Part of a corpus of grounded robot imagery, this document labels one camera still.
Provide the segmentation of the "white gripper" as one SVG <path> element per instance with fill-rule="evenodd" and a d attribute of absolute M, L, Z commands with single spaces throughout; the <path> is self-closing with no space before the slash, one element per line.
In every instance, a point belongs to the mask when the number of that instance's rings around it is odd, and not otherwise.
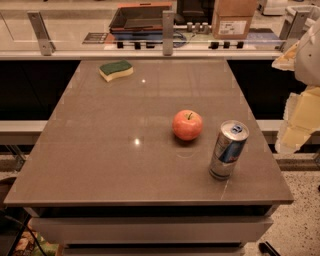
<path fill-rule="evenodd" d="M 276 152 L 292 154 L 320 128 L 320 18 L 272 67 L 295 70 L 295 78 L 308 85 L 302 93 L 289 95 L 277 134 Z"/>

